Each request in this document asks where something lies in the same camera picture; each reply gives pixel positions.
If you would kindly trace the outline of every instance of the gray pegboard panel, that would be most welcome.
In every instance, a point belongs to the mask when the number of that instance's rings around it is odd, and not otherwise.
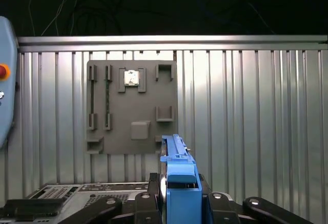
[[[143,154],[177,133],[176,62],[88,62],[87,152]]]

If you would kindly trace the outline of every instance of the gray bracket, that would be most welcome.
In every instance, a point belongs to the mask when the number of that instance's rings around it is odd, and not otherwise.
[[[88,153],[154,153],[177,133],[175,62],[90,60],[88,70]]]

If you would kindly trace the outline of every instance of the black cable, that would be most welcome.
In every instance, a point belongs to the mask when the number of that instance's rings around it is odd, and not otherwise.
[[[106,22],[111,22],[114,23],[112,17],[108,14],[106,14],[106,10],[101,9],[101,8],[93,8],[93,7],[88,7],[88,6],[83,6],[83,5],[78,5],[75,8],[74,11],[72,11],[69,15],[69,18],[67,20],[67,24],[66,24],[66,33],[68,33],[69,31],[69,26],[70,26],[70,22],[71,22],[71,18],[73,16],[73,13],[79,14],[79,12],[81,12],[81,14],[79,15],[79,17],[77,18],[81,18],[83,16],[85,16],[86,14],[90,15],[90,16],[97,16],[97,17],[101,17],[104,21]]]
[[[103,1],[103,0],[79,0],[76,3],[75,11],[77,11],[76,8],[78,8],[79,6],[81,6],[83,3],[89,2],[89,1],[97,1],[97,2],[99,2],[100,4],[102,4],[105,7],[105,9],[107,10],[108,15],[112,18],[112,21],[114,23],[114,26],[115,26],[116,30],[118,31],[119,34],[122,35],[121,26],[120,26],[118,20],[116,19],[115,15],[114,15],[114,12],[113,12],[112,8],[105,1]]]

